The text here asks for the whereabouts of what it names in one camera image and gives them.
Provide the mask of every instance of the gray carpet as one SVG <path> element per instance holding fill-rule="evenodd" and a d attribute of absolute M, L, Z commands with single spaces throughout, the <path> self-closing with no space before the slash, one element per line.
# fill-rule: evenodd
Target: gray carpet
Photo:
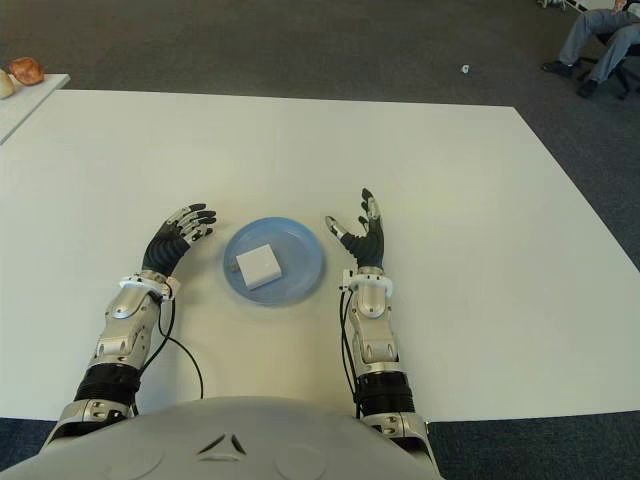
<path fill-rule="evenodd" d="M 575 16 L 534 0 L 4 0 L 0 58 L 36 57 L 76 89 L 513 105 L 640 266 L 640 95 L 620 102 L 611 80 L 585 101 L 539 70 Z M 449 479 L 604 479 L 640 478 L 639 427 L 626 413 L 432 431 Z M 43 428 L 0 421 L 0 468 Z"/>

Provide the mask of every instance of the black shoe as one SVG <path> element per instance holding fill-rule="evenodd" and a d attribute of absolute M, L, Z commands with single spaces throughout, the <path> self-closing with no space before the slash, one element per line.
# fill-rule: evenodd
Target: black shoe
<path fill-rule="evenodd" d="M 556 75 L 560 75 L 561 77 L 570 77 L 573 73 L 573 67 L 565 65 L 559 60 L 551 63 L 543 63 L 540 68 L 544 72 L 555 73 Z"/>
<path fill-rule="evenodd" d="M 580 85 L 578 90 L 576 90 L 576 93 L 582 98 L 589 98 L 591 95 L 593 95 L 593 92 L 595 92 L 597 88 L 598 82 L 594 80 L 587 80 L 582 85 Z"/>

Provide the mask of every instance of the blue plate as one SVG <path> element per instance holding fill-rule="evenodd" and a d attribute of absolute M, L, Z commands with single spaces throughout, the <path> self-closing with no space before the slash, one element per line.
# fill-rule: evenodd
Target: blue plate
<path fill-rule="evenodd" d="M 236 256 L 267 243 L 280 264 L 282 277 L 249 290 L 240 270 L 233 269 Z M 260 305 L 284 305 L 301 300 L 318 283 L 323 265 L 322 246 L 311 230 L 282 217 L 262 218 L 241 228 L 224 252 L 224 276 L 229 285 Z"/>

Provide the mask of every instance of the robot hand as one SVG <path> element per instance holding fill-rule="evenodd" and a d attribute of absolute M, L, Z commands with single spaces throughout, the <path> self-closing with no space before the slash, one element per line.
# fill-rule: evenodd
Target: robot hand
<path fill-rule="evenodd" d="M 171 215 L 155 234 L 142 260 L 142 270 L 152 270 L 168 277 L 195 242 L 213 232 L 216 212 L 196 203 Z"/>
<path fill-rule="evenodd" d="M 325 217 L 327 227 L 345 248 L 356 258 L 358 268 L 377 267 L 382 268 L 384 257 L 384 234 L 382 232 L 382 218 L 378 202 L 371 192 L 366 188 L 362 189 L 361 205 L 367 213 L 367 218 L 358 217 L 358 221 L 364 227 L 366 235 L 353 235 L 338 221 L 330 216 Z"/>

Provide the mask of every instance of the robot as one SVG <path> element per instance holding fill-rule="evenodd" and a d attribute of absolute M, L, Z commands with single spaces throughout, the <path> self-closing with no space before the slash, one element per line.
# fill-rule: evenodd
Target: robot
<path fill-rule="evenodd" d="M 140 377 L 171 339 L 179 288 L 173 270 L 213 232 L 216 213 L 195 204 L 163 222 L 140 273 L 120 282 L 75 398 L 40 454 L 0 479 L 440 479 L 391 329 L 392 282 L 383 269 L 380 208 L 367 189 L 361 205 L 364 236 L 325 218 L 357 262 L 355 272 L 345 270 L 340 287 L 342 360 L 355 418 L 261 397 L 195 400 L 137 415 Z M 163 303 L 171 304 L 171 323 L 166 333 L 159 329 L 163 340 L 149 356 Z"/>

